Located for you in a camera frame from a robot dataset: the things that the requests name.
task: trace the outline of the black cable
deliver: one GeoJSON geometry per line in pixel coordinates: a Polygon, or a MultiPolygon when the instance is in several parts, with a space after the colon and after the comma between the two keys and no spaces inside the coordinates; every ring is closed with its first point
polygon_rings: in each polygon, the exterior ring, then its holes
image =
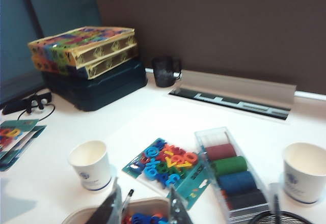
{"type": "MultiPolygon", "coordinates": [[[[47,115],[47,116],[45,116],[45,117],[43,117],[42,119],[39,119],[39,121],[42,121],[42,120],[44,120],[44,119],[46,119],[46,118],[48,118],[50,115],[52,115],[52,113],[55,111],[55,109],[56,109],[56,106],[53,104],[53,103],[47,103],[47,104],[45,104],[45,106],[49,106],[49,105],[52,105],[53,106],[53,109],[52,109],[52,111],[47,115]]],[[[25,113],[27,111],[27,109],[25,109],[19,116],[18,116],[18,119],[17,120],[19,120],[20,119],[20,117],[25,113]]]]}

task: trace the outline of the gray partition panel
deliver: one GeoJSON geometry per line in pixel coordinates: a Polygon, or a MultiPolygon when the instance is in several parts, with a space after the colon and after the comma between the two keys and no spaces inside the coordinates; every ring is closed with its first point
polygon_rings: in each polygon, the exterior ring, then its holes
{"type": "Polygon", "coordinates": [[[326,0],[97,0],[103,25],[134,27],[147,67],[297,85],[326,94],[326,0]]]}

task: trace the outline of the paper cup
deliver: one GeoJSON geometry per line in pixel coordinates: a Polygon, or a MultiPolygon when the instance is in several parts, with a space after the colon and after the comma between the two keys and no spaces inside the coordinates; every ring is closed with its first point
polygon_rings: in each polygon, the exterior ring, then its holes
{"type": "Polygon", "coordinates": [[[101,190],[111,180],[106,145],[101,141],[86,142],[74,148],[69,154],[69,163],[87,190],[101,190]]]}
{"type": "Polygon", "coordinates": [[[326,150],[295,143],[284,150],[283,160],[285,192],[301,203],[315,203],[326,184],[326,150]]]}

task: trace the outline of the gold patterned box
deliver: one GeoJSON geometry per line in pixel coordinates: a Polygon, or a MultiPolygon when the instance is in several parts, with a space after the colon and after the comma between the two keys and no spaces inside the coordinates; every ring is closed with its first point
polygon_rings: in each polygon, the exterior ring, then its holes
{"type": "Polygon", "coordinates": [[[138,46],[137,44],[133,44],[127,49],[121,49],[115,52],[114,55],[104,59],[102,58],[100,61],[91,63],[79,69],[75,66],[58,64],[39,55],[33,55],[32,60],[35,68],[41,71],[84,79],[94,79],[136,56],[138,56],[138,46]]]}
{"type": "Polygon", "coordinates": [[[28,43],[33,56],[76,69],[97,63],[137,44],[134,29],[85,26],[28,43]]]}

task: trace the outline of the white desk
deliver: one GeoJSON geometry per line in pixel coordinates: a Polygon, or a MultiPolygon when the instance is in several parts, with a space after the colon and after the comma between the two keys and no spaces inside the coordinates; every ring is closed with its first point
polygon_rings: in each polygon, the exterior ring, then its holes
{"type": "MultiPolygon", "coordinates": [[[[42,121],[46,129],[11,169],[1,173],[1,223],[60,224],[77,209],[99,205],[109,189],[99,193],[83,189],[67,161],[72,148],[93,139],[107,143],[123,198],[134,188],[134,200],[158,194],[121,168],[158,137],[191,151],[196,150],[195,131],[226,126],[266,185],[279,181],[281,152],[288,144],[326,147],[326,101],[295,97],[288,119],[282,121],[171,96],[171,89],[157,88],[151,77],[144,88],[94,112],[79,111],[53,94],[57,108],[42,121]]],[[[1,121],[17,119],[19,114],[2,116],[1,121]]],[[[44,115],[34,113],[22,119],[44,115]]],[[[310,207],[297,204],[282,190],[279,198],[282,210],[315,224],[325,223],[326,191],[310,207]]],[[[189,214],[195,224],[226,223],[211,186],[189,214]]]]}

